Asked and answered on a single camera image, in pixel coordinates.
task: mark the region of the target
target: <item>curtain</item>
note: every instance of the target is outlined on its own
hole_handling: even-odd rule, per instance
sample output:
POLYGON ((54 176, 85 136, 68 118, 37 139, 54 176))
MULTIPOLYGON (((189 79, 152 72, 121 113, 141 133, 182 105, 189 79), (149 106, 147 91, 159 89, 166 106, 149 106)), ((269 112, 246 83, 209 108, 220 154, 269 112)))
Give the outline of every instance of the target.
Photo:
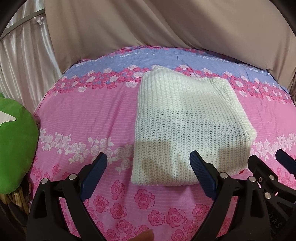
MULTIPOLYGON (((44 0, 28 0, 7 28, 43 8, 44 0)), ((25 22, 0 42, 0 92, 31 113, 60 76, 45 14, 25 22)))

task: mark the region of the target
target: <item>mattress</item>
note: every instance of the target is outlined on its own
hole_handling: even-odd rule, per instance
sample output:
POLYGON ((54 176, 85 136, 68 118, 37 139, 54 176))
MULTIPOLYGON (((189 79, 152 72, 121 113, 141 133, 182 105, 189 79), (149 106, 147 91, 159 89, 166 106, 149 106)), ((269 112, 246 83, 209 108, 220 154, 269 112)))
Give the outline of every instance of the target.
MULTIPOLYGON (((227 79, 257 131, 250 155, 296 188, 295 178, 275 160, 280 148, 296 158, 296 109, 267 71, 212 52, 144 46, 75 64, 47 92, 35 111, 41 130, 30 170, 33 196, 42 178, 64 179, 104 152, 108 166, 84 204, 106 239, 129 240, 147 229, 153 229, 156 241, 191 239, 212 204, 200 185, 130 181, 138 88, 143 73, 158 65, 188 76, 227 79)), ((250 175, 245 169, 234 177, 250 175)), ((236 201, 233 197, 219 235, 227 232, 236 201)), ((60 202, 70 232, 78 236, 65 200, 60 202)))

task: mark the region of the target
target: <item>pink floral bedsheet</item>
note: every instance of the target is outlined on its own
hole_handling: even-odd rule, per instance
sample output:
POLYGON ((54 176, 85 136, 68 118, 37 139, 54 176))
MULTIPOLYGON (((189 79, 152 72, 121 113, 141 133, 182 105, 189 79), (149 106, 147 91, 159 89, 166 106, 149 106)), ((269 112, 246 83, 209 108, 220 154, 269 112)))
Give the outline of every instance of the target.
MULTIPOLYGON (((270 75, 198 50, 134 47, 73 66, 48 91, 35 113, 41 119, 41 133, 30 170, 33 195, 42 178, 64 179, 104 152, 107 169, 84 204, 106 239, 125 241, 147 229, 153 229, 156 241, 191 239, 212 204, 200 185, 136 186, 130 182, 138 87, 143 73, 156 64, 186 75, 228 79, 258 134, 251 155, 265 161, 281 183, 296 188, 294 177, 275 160, 280 148, 296 158, 296 108, 270 75), (176 61, 166 64, 165 58, 172 59, 176 53, 176 61), (189 55, 200 58, 200 65, 216 58, 222 70, 214 71, 216 67, 209 62, 196 67, 185 60, 189 55)), ((246 169, 235 178, 250 175, 246 169)), ((236 201, 233 198, 219 235, 227 232, 236 201)), ((60 202, 69 230, 78 236, 65 200, 60 202)))

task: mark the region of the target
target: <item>white knit garment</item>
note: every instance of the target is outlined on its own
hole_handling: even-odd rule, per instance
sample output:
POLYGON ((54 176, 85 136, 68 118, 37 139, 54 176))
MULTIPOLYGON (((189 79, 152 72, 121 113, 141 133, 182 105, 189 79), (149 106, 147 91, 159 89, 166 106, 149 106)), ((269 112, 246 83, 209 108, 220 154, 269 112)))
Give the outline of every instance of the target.
POLYGON ((247 167, 256 136, 226 79, 154 69, 143 75, 139 88, 131 181, 198 183, 189 163, 194 150, 219 172, 237 174, 247 167))

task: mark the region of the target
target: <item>beige curtain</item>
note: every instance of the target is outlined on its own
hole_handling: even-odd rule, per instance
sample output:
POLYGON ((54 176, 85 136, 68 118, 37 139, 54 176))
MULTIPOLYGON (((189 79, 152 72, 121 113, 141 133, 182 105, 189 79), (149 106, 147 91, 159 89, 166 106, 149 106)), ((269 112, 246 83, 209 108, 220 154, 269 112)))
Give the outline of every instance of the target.
POLYGON ((296 94, 296 37, 269 0, 45 0, 65 71, 133 45, 204 48, 267 69, 296 94))
MULTIPOLYGON (((8 26, 44 8, 44 0, 28 0, 8 26)), ((45 14, 17 27, 0 41, 0 92, 33 112, 61 72, 45 14)))

